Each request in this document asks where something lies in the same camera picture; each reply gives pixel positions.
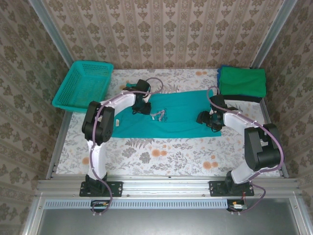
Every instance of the patterned wallpaper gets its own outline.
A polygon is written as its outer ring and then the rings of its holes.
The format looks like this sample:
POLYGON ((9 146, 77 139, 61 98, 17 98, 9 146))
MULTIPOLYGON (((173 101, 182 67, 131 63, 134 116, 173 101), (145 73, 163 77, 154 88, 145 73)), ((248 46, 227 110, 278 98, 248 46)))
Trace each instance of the patterned wallpaper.
POLYGON ((248 67, 283 0, 43 0, 75 60, 248 67))
POLYGON ((280 131, 291 177, 313 218, 313 1, 299 0, 262 66, 267 107, 280 131))
POLYGON ((26 0, 0 0, 0 234, 22 229, 63 112, 51 101, 66 64, 26 0))

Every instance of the floral tablecloth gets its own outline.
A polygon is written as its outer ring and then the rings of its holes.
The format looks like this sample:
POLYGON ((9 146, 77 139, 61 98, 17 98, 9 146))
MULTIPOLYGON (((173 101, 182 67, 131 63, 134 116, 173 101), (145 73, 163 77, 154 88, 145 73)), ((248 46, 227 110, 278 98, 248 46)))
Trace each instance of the floral tablecloth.
MULTIPOLYGON (((206 90, 217 83, 210 69, 114 70, 107 98, 118 94, 126 83, 158 77, 163 93, 206 90)), ((150 80, 152 91, 160 88, 150 80)), ((264 122, 260 104, 227 101, 247 117, 264 122)), ((87 142, 81 131, 85 114, 73 113, 57 166, 57 174, 86 174, 89 167, 87 142)), ((196 139, 119 139, 107 143, 106 169, 111 175, 225 176, 244 161, 244 137, 224 127, 221 137, 196 139)), ((266 173, 279 176, 279 172, 266 173)))

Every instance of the plastic basket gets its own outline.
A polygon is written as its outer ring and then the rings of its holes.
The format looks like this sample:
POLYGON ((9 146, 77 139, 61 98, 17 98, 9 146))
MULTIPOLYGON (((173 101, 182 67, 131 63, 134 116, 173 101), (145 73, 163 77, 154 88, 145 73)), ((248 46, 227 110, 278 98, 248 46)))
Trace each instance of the plastic basket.
POLYGON ((85 113, 91 101, 102 101, 108 91, 113 65, 95 61, 75 61, 52 105, 71 112, 85 113))

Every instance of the stack of folded cloth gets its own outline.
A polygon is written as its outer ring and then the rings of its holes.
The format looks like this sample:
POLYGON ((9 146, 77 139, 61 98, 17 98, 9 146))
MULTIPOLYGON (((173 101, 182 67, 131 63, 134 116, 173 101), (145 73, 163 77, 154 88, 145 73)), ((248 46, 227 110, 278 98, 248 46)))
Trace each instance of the stack of folded cloth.
POLYGON ((218 86, 225 99, 259 103, 266 95, 264 69, 241 69, 222 65, 218 69, 218 86))

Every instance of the green towel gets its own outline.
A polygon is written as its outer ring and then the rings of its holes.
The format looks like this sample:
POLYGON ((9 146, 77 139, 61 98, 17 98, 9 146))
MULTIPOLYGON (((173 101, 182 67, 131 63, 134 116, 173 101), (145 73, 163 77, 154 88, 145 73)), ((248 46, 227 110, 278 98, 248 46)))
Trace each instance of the green towel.
POLYGON ((151 115, 132 114, 129 107, 115 116, 113 137, 118 138, 201 138, 221 136, 196 122, 202 111, 210 111, 206 91, 154 94, 151 115))
POLYGON ((221 94, 242 94, 256 97, 266 95, 264 69, 245 70, 223 67, 220 78, 221 94))

